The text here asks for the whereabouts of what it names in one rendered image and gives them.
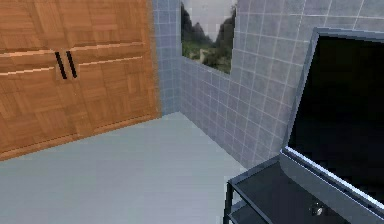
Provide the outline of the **dark grey television stand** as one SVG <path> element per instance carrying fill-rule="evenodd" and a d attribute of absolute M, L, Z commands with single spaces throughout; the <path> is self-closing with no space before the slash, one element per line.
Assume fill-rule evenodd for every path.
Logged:
<path fill-rule="evenodd" d="M 312 216 L 319 202 L 324 211 Z M 227 182 L 223 224 L 351 224 L 282 170 L 275 156 Z"/>

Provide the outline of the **window with landscape view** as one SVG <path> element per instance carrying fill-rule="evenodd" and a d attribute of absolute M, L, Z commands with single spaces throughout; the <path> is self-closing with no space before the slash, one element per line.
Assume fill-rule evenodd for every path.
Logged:
<path fill-rule="evenodd" d="M 181 0 L 182 55 L 229 74 L 239 0 Z"/>

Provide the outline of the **brown wooden cupboard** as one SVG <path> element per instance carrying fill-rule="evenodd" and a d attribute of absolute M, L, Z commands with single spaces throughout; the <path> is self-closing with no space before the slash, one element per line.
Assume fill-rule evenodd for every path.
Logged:
<path fill-rule="evenodd" d="M 150 0 L 0 0 L 0 161 L 160 114 Z"/>

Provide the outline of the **black television set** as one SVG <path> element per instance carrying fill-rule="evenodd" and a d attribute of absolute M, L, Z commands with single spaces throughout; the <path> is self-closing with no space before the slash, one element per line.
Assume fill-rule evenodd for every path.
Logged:
<path fill-rule="evenodd" d="M 384 224 L 384 32 L 313 29 L 281 166 L 349 224 Z"/>

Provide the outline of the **small silver round object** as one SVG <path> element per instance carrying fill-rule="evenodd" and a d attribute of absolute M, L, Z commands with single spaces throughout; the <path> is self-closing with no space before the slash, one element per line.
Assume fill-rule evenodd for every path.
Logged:
<path fill-rule="evenodd" d="M 324 207 L 319 202 L 315 202 L 310 206 L 309 211 L 312 216 L 320 216 L 324 211 Z"/>

